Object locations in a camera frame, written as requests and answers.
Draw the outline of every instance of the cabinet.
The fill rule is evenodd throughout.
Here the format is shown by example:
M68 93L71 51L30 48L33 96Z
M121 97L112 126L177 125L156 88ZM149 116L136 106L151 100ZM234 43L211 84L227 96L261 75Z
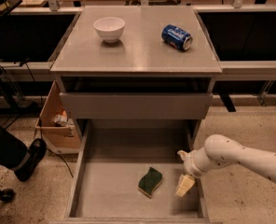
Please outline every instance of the cabinet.
M111 45L93 28L108 16L126 22ZM163 42L169 23L192 34L188 51ZM176 150L193 148L221 73L191 7L85 7L51 72L82 138L66 221L207 220L200 182L174 197ZM163 173L151 200L138 191L149 166Z

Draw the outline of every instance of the black shoe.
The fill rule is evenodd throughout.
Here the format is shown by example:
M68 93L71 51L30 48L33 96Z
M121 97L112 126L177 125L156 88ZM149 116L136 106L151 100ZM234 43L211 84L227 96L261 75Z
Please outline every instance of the black shoe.
M47 145L42 139L35 139L29 147L30 157L27 162L17 171L16 177L21 182L26 182L33 174L36 165L44 158Z

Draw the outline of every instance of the green sponge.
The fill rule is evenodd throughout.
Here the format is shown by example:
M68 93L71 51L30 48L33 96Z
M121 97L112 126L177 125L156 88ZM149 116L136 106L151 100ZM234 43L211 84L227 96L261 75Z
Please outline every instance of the green sponge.
M151 198L154 189L162 182L162 173L150 167L147 174L139 181L138 190Z

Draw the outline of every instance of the gray tabletop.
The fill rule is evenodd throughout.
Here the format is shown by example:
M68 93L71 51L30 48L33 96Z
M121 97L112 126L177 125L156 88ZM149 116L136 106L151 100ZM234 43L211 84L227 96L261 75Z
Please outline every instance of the gray tabletop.
M116 44L102 41L93 23L103 17L126 22ZM176 25L193 36L187 51L164 43L163 28ZM72 33L51 68L57 74L89 73L189 73L220 74L221 68L192 7L84 7Z

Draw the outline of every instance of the white bowl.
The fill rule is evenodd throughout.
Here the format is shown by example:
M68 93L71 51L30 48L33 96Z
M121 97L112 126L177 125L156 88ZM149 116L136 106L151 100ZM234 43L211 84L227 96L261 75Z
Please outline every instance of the white bowl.
M93 26L97 34L107 43L119 40L126 22L120 18L108 17L97 20Z

